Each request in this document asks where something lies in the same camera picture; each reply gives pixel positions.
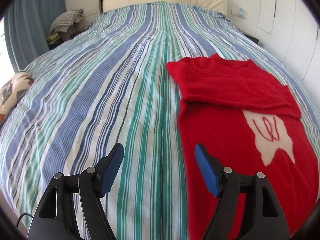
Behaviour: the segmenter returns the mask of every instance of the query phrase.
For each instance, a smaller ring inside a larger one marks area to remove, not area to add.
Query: electrical cable
[[[19,226],[20,220],[21,220],[24,216],[29,216],[29,217],[33,218],[33,215],[31,215],[31,214],[29,214],[29,213],[23,213],[23,214],[21,214],[21,215],[19,216],[18,220],[17,220],[16,227]]]

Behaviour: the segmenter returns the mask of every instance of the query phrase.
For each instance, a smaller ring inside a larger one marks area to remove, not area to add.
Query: folded towel
[[[58,32],[67,32],[69,27],[74,23],[79,23],[84,17],[83,9],[76,9],[72,11],[65,12],[60,14],[55,20],[52,22],[48,36],[58,33]]]
[[[288,86],[252,60],[225,60],[218,54],[183,58],[166,68],[182,95],[178,126],[186,165],[190,239],[203,237],[218,203],[196,163],[198,143],[240,174],[265,173],[294,233],[315,205],[319,173]],[[229,239],[239,232],[244,201],[241,194]]]

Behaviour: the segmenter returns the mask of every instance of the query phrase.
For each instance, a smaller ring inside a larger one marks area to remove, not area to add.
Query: white patch
[[[286,151],[292,162],[295,163],[292,140],[287,133],[284,122],[278,116],[258,114],[246,110],[243,110],[243,114],[255,135],[256,148],[261,153],[261,159],[265,166],[272,162],[277,149]]]

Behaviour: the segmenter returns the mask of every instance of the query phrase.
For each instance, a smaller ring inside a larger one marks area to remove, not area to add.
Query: blue striped bedspread
[[[117,239],[188,239],[180,94],[165,63],[214,53],[251,58],[289,85],[320,159],[320,116],[306,91],[224,15],[165,2],[127,6],[97,16],[26,69],[35,83],[0,135],[0,186],[10,206],[34,213],[56,172],[80,173],[120,142],[124,161],[101,200]],[[89,239],[77,197],[75,207]]]

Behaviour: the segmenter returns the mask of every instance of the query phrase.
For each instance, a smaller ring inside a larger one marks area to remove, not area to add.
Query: red stitching
[[[275,122],[276,133],[277,133],[277,137],[278,137],[278,138],[276,138],[276,137],[273,136],[273,129],[272,129],[272,125],[271,125],[270,121],[269,121],[266,117],[264,117],[264,116],[262,117],[262,120],[263,120],[263,123],[264,123],[265,127],[267,128],[267,131],[268,131],[269,135],[271,136],[271,139],[269,139],[269,138],[267,138],[267,137],[265,137],[265,136],[263,135],[263,133],[259,130],[259,128],[258,128],[255,120],[252,119],[254,125],[256,126],[258,132],[262,135],[262,137],[265,138],[265,139],[266,139],[267,141],[269,141],[269,142],[273,142],[273,139],[276,140],[276,141],[279,141],[279,140],[280,140],[280,135],[279,135],[278,128],[277,128],[276,119],[273,117],[273,121]],[[267,126],[266,121],[270,124],[271,131],[269,130],[269,127]]]

